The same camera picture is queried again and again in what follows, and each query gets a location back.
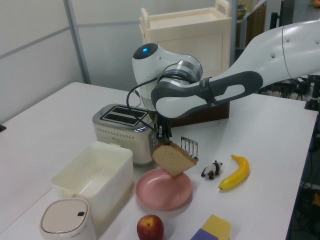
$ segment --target toy panda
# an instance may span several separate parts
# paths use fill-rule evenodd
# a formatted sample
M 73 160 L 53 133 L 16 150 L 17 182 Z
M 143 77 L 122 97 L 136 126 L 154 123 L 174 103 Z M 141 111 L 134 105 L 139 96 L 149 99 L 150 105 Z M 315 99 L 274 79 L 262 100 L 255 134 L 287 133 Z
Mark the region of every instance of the toy panda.
M 201 173 L 201 177 L 205 177 L 206 175 L 209 176 L 209 179 L 214 179 L 214 176 L 219 175 L 220 168 L 222 167 L 222 162 L 214 161 L 211 165 L 207 166 L 205 169 L 203 169 Z

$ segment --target yellow banana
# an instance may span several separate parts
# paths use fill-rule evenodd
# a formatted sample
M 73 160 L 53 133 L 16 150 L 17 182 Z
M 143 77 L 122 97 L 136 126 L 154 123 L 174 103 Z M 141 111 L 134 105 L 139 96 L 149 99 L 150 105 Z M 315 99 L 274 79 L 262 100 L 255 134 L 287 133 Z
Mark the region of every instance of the yellow banana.
M 239 168 L 220 182 L 218 188 L 221 190 L 233 188 L 245 179 L 250 171 L 249 162 L 245 157 L 236 156 L 234 154 L 232 154 L 231 157 L 238 163 Z

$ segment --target toaster slot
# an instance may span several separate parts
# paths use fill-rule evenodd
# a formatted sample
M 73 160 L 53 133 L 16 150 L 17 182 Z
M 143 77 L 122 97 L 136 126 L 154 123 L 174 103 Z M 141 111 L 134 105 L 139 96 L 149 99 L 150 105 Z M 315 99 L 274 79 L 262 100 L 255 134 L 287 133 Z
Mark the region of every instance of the toaster slot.
M 114 121 L 120 124 L 127 124 L 127 125 L 136 125 L 138 123 L 137 119 L 123 116 L 123 115 L 115 115 L 115 114 L 107 114 L 106 116 L 103 117 L 103 120 L 107 121 Z
M 143 117 L 146 113 L 143 111 L 137 111 L 137 110 L 129 110 L 127 108 L 123 108 L 123 107 L 115 107 L 112 112 L 114 113 L 119 113 L 119 114 L 125 114 L 125 115 L 129 115 L 129 116 L 136 116 L 138 118 Z

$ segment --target trash can lid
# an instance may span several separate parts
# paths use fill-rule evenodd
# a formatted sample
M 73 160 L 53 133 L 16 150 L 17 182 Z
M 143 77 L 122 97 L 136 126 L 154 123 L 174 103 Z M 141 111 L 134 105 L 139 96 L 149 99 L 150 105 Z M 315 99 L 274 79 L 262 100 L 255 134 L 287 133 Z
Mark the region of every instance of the trash can lid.
M 41 229 L 49 234 L 79 234 L 87 225 L 89 217 L 88 202 L 81 198 L 66 198 L 53 202 L 46 209 Z

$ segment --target wall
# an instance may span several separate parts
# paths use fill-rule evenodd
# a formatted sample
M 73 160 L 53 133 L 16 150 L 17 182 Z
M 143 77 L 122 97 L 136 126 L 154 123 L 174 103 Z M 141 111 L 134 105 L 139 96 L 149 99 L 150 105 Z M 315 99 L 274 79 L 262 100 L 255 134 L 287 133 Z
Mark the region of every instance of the wall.
M 0 124 L 82 81 L 63 0 L 0 1 Z
M 70 0 L 68 5 L 87 80 L 93 85 L 129 91 L 137 85 L 132 55 L 143 44 L 141 8 L 156 15 L 214 7 L 215 1 Z

